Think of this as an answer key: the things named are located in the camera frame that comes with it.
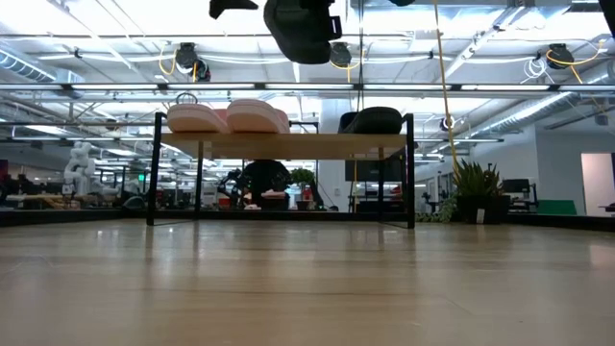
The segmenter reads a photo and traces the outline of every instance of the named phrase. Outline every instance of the desk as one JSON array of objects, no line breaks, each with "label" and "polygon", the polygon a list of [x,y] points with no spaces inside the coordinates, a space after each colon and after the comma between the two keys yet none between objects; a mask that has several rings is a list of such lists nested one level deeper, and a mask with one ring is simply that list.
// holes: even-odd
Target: desk
[{"label": "desk", "polygon": [[[161,144],[174,146],[198,158],[196,177],[195,217],[201,208],[203,158],[247,160],[372,160],[380,161],[379,218],[382,220],[384,169],[388,156],[405,148],[406,196],[414,201],[414,121],[406,116],[405,135],[352,135],[352,134],[163,134],[163,112],[157,112],[154,128],[154,150],[150,190],[156,190],[160,164]],[[154,226],[156,196],[148,195],[147,225]],[[414,207],[407,208],[407,227],[414,228]]]}]

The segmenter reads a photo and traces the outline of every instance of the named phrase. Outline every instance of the yellow rope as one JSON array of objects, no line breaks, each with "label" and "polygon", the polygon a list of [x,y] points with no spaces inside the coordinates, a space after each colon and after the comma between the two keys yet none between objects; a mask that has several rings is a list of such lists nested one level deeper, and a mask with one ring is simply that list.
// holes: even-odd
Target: yellow rope
[{"label": "yellow rope", "polygon": [[171,66],[171,71],[169,72],[164,69],[164,66],[162,66],[162,53],[164,53],[165,46],[166,46],[166,43],[164,43],[164,45],[160,49],[160,57],[158,59],[158,66],[160,67],[160,71],[162,71],[162,73],[164,73],[167,76],[170,76],[173,74],[173,72],[175,72],[175,59],[177,58],[177,49],[173,52],[173,66]]},{"label": "yellow rope", "polygon": [[334,64],[333,62],[331,62],[331,65],[335,68],[346,70],[346,75],[348,77],[348,83],[350,83],[350,71],[357,68],[359,65],[361,65],[361,61],[363,60],[363,58],[365,58],[365,52],[362,52],[361,59],[354,66],[342,67],[342,66],[338,66]]},{"label": "yellow rope", "polygon": [[442,56],[442,38],[440,33],[440,19],[438,14],[438,0],[433,0],[433,7],[435,9],[435,30],[438,37],[438,55],[440,57],[440,74],[442,75],[442,91],[444,92],[444,112],[446,113],[446,123],[449,130],[449,143],[451,144],[451,151],[453,153],[453,171],[457,172],[457,150],[455,149],[455,136],[453,134],[453,120],[451,119],[451,113],[449,112],[449,94],[446,89],[446,76],[444,72],[444,58]]},{"label": "yellow rope", "polygon": [[598,55],[600,54],[600,50],[602,48],[603,48],[603,42],[601,41],[600,45],[598,46],[598,50],[596,51],[596,55],[594,55],[593,57],[591,57],[591,58],[589,58],[587,60],[584,60],[582,62],[561,62],[559,60],[555,60],[555,59],[551,58],[551,53],[553,52],[553,50],[549,50],[547,52],[547,59],[549,59],[552,62],[557,62],[559,64],[563,64],[563,65],[566,65],[566,66],[579,66],[581,64],[588,63],[588,62],[591,62],[591,61],[595,60],[598,57]]}]

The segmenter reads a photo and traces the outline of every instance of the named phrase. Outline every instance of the green plant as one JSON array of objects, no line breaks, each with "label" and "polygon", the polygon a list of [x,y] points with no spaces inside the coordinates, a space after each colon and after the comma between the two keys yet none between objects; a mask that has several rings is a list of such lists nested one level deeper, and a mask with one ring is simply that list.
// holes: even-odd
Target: green plant
[{"label": "green plant", "polygon": [[483,170],[480,164],[461,160],[455,172],[455,185],[460,197],[482,196],[494,197],[502,195],[500,173],[493,168]]},{"label": "green plant", "polygon": [[443,223],[451,222],[453,214],[457,211],[457,195],[458,192],[455,191],[449,198],[444,201],[444,203],[442,203],[442,207],[440,208],[440,215],[438,216],[438,221]]},{"label": "green plant", "polygon": [[301,188],[314,181],[314,173],[304,168],[295,168],[290,172],[292,182]]}]

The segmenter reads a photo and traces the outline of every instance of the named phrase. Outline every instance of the black cushion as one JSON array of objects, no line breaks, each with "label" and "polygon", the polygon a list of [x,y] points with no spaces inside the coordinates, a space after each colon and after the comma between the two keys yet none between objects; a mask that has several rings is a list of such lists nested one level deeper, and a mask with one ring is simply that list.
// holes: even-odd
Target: black cushion
[{"label": "black cushion", "polygon": [[341,37],[338,16],[329,16],[329,1],[269,0],[264,20],[280,50],[292,62],[329,62],[331,39]]},{"label": "black cushion", "polygon": [[348,112],[339,121],[341,134],[398,135],[402,115],[389,107],[370,107],[359,113]]}]

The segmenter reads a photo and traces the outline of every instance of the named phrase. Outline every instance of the white robot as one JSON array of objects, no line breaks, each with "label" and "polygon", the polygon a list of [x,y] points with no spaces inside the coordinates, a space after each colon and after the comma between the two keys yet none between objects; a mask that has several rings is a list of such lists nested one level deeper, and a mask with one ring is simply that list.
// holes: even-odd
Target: white robot
[{"label": "white robot", "polygon": [[70,150],[70,161],[64,169],[63,195],[85,195],[90,191],[90,178],[96,170],[94,159],[89,158],[92,145],[76,142]]}]

